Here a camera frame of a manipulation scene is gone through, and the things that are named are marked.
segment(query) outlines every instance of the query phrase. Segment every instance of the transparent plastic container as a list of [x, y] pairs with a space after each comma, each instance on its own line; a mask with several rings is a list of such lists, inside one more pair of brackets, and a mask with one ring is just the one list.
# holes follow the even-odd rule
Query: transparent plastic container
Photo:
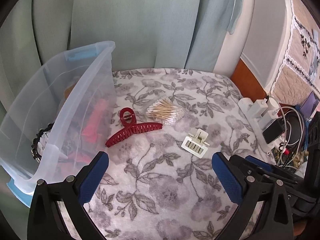
[[[113, 41], [62, 52], [24, 86], [0, 126], [0, 165], [15, 186], [32, 195], [38, 179], [47, 183], [76, 175], [105, 148], [116, 101], [111, 71]], [[80, 78], [64, 100], [64, 91]], [[31, 145], [40, 129], [55, 122], [40, 163]]]

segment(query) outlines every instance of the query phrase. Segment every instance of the white wall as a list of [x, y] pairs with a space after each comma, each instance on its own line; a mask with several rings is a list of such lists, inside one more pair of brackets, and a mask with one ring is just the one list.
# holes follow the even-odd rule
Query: white wall
[[290, 0], [255, 0], [241, 59], [268, 93], [290, 38]]
[[241, 15], [236, 24], [235, 32], [227, 33], [213, 72], [230, 77], [238, 64], [249, 33], [254, 0], [244, 0]]

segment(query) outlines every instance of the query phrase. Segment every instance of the metal screw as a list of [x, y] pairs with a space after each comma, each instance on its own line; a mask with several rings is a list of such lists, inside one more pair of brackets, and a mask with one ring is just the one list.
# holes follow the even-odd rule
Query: metal screw
[[249, 182], [254, 182], [254, 177], [248, 176], [248, 177], [247, 177], [247, 181], [249, 181]]
[[282, 186], [283, 185], [283, 181], [282, 180], [279, 180], [279, 179], [277, 179], [277, 184], [279, 185], [279, 186]]
[[38, 181], [37, 181], [37, 185], [38, 186], [41, 186], [43, 183], [44, 183], [43, 179], [38, 179]]
[[73, 182], [74, 180], [75, 180], [75, 176], [73, 175], [69, 175], [68, 177], [66, 177], [67, 182]]

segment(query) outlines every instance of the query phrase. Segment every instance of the floral fabric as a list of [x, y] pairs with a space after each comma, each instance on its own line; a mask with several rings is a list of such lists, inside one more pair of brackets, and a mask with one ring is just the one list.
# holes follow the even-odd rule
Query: floral fabric
[[[130, 136], [105, 151], [109, 167], [92, 200], [84, 207], [106, 237], [121, 240], [214, 239], [237, 205], [231, 203], [211, 166], [221, 151], [226, 157], [253, 155], [274, 163], [260, 150], [240, 111], [242, 97], [227, 77], [181, 69], [140, 69], [114, 72], [117, 102], [110, 135], [120, 130], [119, 111], [139, 109], [160, 93], [185, 109], [174, 126]], [[209, 133], [202, 159], [180, 146], [188, 132]], [[74, 238], [72, 222], [61, 207]], [[249, 234], [256, 212], [243, 236]]]

